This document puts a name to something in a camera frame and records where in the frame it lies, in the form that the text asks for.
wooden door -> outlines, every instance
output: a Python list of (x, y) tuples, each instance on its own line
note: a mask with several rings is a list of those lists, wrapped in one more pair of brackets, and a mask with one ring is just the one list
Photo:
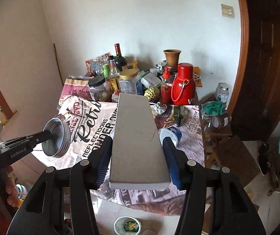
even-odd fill
[(247, 0), (246, 69), (232, 113), (242, 140), (266, 140), (280, 120), (280, 0)]

white foam board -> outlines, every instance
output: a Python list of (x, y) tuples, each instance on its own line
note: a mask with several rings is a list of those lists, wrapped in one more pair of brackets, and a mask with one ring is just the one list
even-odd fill
[(110, 188), (164, 190), (170, 182), (163, 148), (147, 97), (120, 93)]

red plastic bottle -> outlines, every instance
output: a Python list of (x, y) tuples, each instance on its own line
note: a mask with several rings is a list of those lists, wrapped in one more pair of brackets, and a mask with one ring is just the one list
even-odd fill
[(163, 74), (164, 81), (161, 85), (161, 102), (164, 104), (172, 104), (172, 81), (168, 68), (165, 68)]
[(193, 66), (190, 63), (178, 64), (178, 74), (172, 83), (172, 100), (174, 105), (192, 105), (195, 93)]

shoe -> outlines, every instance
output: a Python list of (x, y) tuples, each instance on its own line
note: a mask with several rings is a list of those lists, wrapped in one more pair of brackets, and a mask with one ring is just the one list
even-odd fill
[(271, 164), (268, 161), (268, 157), (267, 157), (268, 150), (269, 150), (269, 144), (263, 143), (257, 152), (258, 154), (257, 163), (262, 176), (265, 176), (271, 167)]
[(268, 152), (268, 150), (269, 150), (269, 144), (263, 143), (258, 150), (258, 154), (259, 155), (264, 155)]

black jar lid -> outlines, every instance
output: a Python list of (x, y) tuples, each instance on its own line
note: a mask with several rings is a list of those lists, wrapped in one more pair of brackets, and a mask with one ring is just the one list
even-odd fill
[(89, 80), (89, 87), (96, 87), (96, 86), (100, 86), (102, 84), (105, 83), (105, 79), (103, 76), (96, 76), (93, 79)]

